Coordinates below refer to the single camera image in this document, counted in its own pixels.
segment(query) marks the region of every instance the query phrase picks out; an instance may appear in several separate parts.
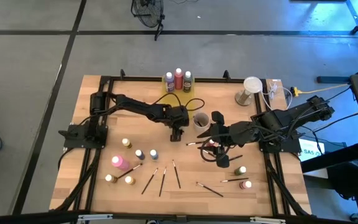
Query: wooden tabletop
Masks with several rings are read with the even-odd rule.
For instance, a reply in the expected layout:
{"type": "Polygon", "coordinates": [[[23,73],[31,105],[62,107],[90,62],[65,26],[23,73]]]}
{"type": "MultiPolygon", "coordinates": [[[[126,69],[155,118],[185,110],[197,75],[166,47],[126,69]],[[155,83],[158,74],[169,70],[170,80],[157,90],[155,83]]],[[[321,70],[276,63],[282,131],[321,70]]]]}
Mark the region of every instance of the wooden tabletop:
{"type": "MultiPolygon", "coordinates": [[[[73,122],[79,123],[89,116],[90,94],[98,90],[100,76],[85,75],[78,95],[73,122]]],[[[281,86],[280,80],[274,80],[281,86]]],[[[153,103],[162,93],[160,82],[114,82],[113,93],[125,94],[146,103],[153,103]]],[[[254,101],[249,106],[239,106],[234,95],[244,89],[241,83],[195,83],[192,96],[205,100],[200,111],[211,117],[212,111],[220,111],[224,115],[225,125],[238,121],[250,121],[256,114],[254,101]]],[[[273,109],[286,109],[284,94],[272,101],[273,109]]],[[[153,123],[146,117],[128,111],[117,111],[108,118],[108,141],[102,150],[97,180],[94,188],[91,210],[93,212],[125,212],[149,214],[187,214],[187,215],[272,215],[266,171],[263,155],[258,143],[246,144],[243,148],[235,147],[228,152],[229,157],[244,155],[231,162],[230,167],[220,168],[215,162],[205,162],[200,157],[196,146],[185,146],[193,142],[198,133],[192,126],[184,128],[180,142],[170,142],[171,129],[160,123],[153,123]],[[125,148],[121,141],[130,139],[132,148],[125,148]],[[140,161],[135,150],[141,149],[146,158],[140,161]],[[150,157],[150,150],[158,152],[158,160],[150,157]],[[121,155],[129,161],[131,167],[140,162],[143,165],[130,173],[135,178],[134,185],[128,185],[124,178],[117,183],[106,182],[108,174],[119,176],[123,171],[111,165],[111,159],[121,155]],[[181,189],[178,187],[172,159],[175,160],[180,178],[181,189]],[[247,172],[241,177],[248,177],[252,187],[247,190],[239,188],[239,182],[220,183],[221,180],[236,178],[234,170],[246,166],[247,172]],[[141,192],[150,176],[158,167],[158,172],[143,195],[141,192]],[[161,197],[158,197],[164,167],[167,168],[161,197]],[[215,191],[218,195],[196,185],[200,182],[215,191]]],[[[84,149],[74,149],[62,160],[53,191],[50,208],[59,206],[78,182],[84,149]]],[[[295,200],[307,212],[311,212],[305,182],[299,160],[288,153],[281,153],[285,184],[295,200]]],[[[85,207],[88,185],[84,187],[80,208],[85,207]]],[[[280,191],[276,186],[279,212],[283,213],[280,191]]]]}

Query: red paint bottle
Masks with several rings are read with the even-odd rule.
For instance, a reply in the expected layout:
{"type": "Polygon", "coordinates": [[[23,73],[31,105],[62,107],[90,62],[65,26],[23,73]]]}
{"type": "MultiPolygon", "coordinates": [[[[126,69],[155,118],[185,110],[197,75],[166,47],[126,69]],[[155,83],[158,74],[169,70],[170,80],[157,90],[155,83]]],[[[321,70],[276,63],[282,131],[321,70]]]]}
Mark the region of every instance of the red paint bottle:
{"type": "Polygon", "coordinates": [[[183,88],[183,74],[180,68],[175,71],[175,89],[181,90],[183,88]]]}

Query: fan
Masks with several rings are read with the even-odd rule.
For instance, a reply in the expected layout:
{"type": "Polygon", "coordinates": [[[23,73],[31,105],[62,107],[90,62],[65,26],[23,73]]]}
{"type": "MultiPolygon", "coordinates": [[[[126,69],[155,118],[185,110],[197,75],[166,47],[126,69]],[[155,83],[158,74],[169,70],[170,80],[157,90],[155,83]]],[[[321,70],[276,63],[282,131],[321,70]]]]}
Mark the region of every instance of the fan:
{"type": "Polygon", "coordinates": [[[158,25],[154,40],[157,40],[164,28],[162,25],[162,20],[165,18],[163,10],[163,0],[132,0],[131,13],[134,17],[138,17],[141,23],[147,27],[153,28],[158,25]]]}

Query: concrete floor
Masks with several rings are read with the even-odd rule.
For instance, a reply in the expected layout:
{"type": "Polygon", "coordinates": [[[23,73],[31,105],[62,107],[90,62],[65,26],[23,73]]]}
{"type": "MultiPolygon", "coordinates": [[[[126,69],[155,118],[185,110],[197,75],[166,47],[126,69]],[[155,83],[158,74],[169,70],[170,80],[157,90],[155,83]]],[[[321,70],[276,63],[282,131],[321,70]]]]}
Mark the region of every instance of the concrete floor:
{"type": "MultiPolygon", "coordinates": [[[[358,13],[358,0],[352,2],[358,13]]],[[[79,5],[80,0],[0,0],[0,29],[70,30],[79,5]]],[[[88,1],[80,30],[147,30],[130,15],[129,6],[120,0],[88,1]]],[[[346,4],[332,2],[199,0],[176,5],[165,1],[165,14],[166,30],[351,30],[355,26],[346,4]]],[[[11,208],[67,40],[56,35],[0,36],[0,135],[6,144],[0,152],[0,215],[11,208]]],[[[358,37],[163,35],[154,42],[151,35],[77,36],[23,212],[48,210],[62,154],[63,138],[57,131],[71,120],[83,75],[118,75],[123,68],[127,75],[161,76],[177,67],[197,77],[221,77],[227,69],[233,78],[279,78],[287,87],[314,90],[330,86],[315,83],[318,75],[345,77],[358,71],[358,37]]],[[[339,91],[319,96],[329,98],[339,91]]],[[[308,97],[294,99],[293,105],[308,97]]],[[[330,105],[336,110],[333,119],[358,110],[349,91],[330,105]]],[[[357,143],[358,116],[318,135],[357,143]]],[[[319,217],[347,220],[357,211],[356,203],[332,190],[308,187],[308,193],[312,211],[319,217]]]]}

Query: white cup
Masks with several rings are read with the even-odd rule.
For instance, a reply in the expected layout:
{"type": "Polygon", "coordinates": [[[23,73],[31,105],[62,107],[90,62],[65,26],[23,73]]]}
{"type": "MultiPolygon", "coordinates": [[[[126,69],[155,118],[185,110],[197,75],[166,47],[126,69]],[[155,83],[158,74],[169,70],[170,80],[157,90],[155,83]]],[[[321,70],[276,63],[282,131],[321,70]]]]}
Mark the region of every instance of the white cup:
{"type": "Polygon", "coordinates": [[[209,128],[209,116],[206,113],[196,113],[193,116],[193,125],[197,133],[203,133],[209,128]]]}

